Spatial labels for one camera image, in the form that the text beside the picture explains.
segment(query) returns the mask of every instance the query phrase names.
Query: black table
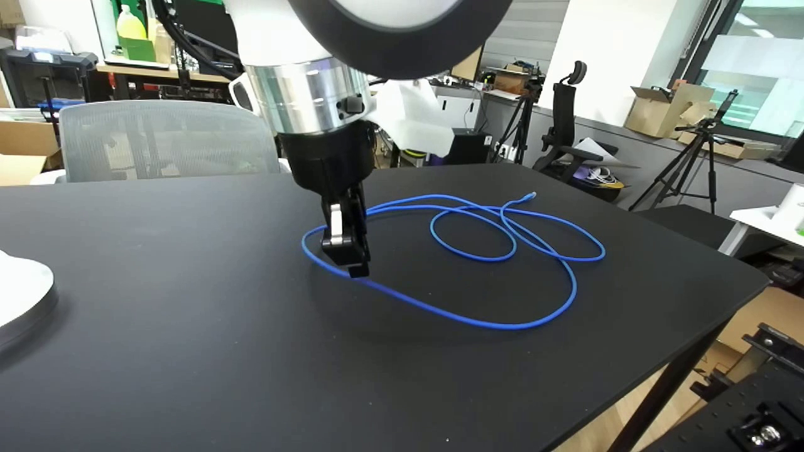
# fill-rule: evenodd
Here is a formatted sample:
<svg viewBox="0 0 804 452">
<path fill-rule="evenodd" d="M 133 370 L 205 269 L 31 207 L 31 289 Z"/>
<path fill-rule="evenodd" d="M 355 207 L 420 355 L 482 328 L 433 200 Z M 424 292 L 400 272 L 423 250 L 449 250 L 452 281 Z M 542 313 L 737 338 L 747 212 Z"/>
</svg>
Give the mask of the black table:
<svg viewBox="0 0 804 452">
<path fill-rule="evenodd" d="M 766 286 L 743 264 L 514 165 L 367 184 L 370 204 L 424 191 L 487 204 L 537 191 L 535 207 L 597 233 L 607 262 L 576 267 L 580 296 L 560 321 L 482 333 L 315 269 L 300 237 L 318 223 L 318 199 L 290 178 L 0 191 L 0 248 L 51 264 L 60 289 L 53 325 L 0 362 L 3 449 L 556 446 Z M 464 264 L 424 223 L 371 223 L 376 278 L 492 318 L 545 313 L 568 292 L 550 259 Z M 474 250 L 502 245 L 459 218 L 442 230 Z"/>
</svg>

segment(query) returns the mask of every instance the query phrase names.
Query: blue cable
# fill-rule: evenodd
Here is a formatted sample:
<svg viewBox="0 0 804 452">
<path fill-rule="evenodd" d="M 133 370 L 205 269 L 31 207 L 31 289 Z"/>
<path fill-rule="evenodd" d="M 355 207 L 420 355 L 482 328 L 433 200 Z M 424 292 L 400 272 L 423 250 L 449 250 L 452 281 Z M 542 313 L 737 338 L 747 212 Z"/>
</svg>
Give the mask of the blue cable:
<svg viewBox="0 0 804 452">
<path fill-rule="evenodd" d="M 577 298 L 577 276 L 573 272 L 570 264 L 595 264 L 595 262 L 604 262 L 605 259 L 605 245 L 590 233 L 586 230 L 584 225 L 568 222 L 568 218 L 560 218 L 560 215 L 550 215 L 550 214 L 542 214 L 542 212 L 524 212 L 524 209 L 517 209 L 523 204 L 529 204 L 535 200 L 535 194 L 528 194 L 523 199 L 514 199 L 514 200 L 507 200 L 502 207 L 480 207 L 474 200 L 468 200 L 468 199 L 459 199 L 459 195 L 449 195 L 449 194 L 424 194 L 424 195 L 409 195 L 409 199 L 396 199 L 396 200 L 388 200 L 388 204 L 376 204 L 371 209 L 367 209 L 367 215 L 370 218 L 376 218 L 376 215 L 390 215 L 390 214 L 423 214 L 423 212 L 434 212 L 434 215 L 429 218 L 429 237 L 434 239 L 434 243 L 440 243 L 445 250 L 454 254 L 454 257 L 463 257 L 468 262 L 478 262 L 478 264 L 504 264 L 511 262 L 519 243 L 524 243 L 528 248 L 537 250 L 537 254 L 545 254 L 550 257 L 553 262 L 560 264 L 560 269 L 565 272 L 568 281 L 570 281 L 570 294 L 568 298 L 550 313 L 540 316 L 540 318 L 529 318 L 529 321 L 487 321 L 487 318 L 474 318 L 474 316 L 464 316 L 464 313 L 458 313 L 458 311 L 449 311 L 449 308 L 440 308 L 434 304 L 426 304 L 423 298 L 415 298 L 404 292 L 396 292 L 388 284 L 379 284 L 375 278 L 352 278 L 349 272 L 335 267 L 332 262 L 325 262 L 318 254 L 315 254 L 310 248 L 310 239 L 312 237 L 318 237 L 325 230 L 325 225 L 317 225 L 312 230 L 307 230 L 302 237 L 302 250 L 317 264 L 322 267 L 325 272 L 335 273 L 335 276 L 341 276 L 341 278 L 349 278 L 349 281 L 356 281 L 356 284 L 365 284 L 394 301 L 401 301 L 406 306 L 415 306 L 420 311 L 426 311 L 426 313 L 434 313 L 434 316 L 442 316 L 442 318 L 449 318 L 449 321 L 458 321 L 458 325 L 464 325 L 464 327 L 474 327 L 474 328 L 489 328 L 489 331 L 528 331 L 528 328 L 537 328 L 537 327 L 545 327 L 550 321 L 556 321 L 557 316 L 563 316 Z M 489 229 L 501 230 L 504 239 L 507 239 L 507 250 L 504 254 L 497 254 L 497 257 L 482 257 L 482 254 L 470 254 L 464 248 L 458 248 L 452 243 L 447 243 L 440 230 L 438 230 L 438 223 L 447 215 L 464 215 L 464 218 L 474 218 L 474 222 L 482 222 L 487 223 Z M 590 254 L 590 257 L 568 257 L 568 254 L 560 254 L 557 248 L 553 248 L 542 237 L 537 237 L 535 230 L 529 230 L 528 225 L 517 223 L 514 215 L 519 218 L 537 218 L 537 222 L 550 222 L 550 223 L 560 223 L 570 230 L 576 230 L 577 237 L 584 237 L 586 242 L 590 242 L 597 250 Z"/>
</svg>

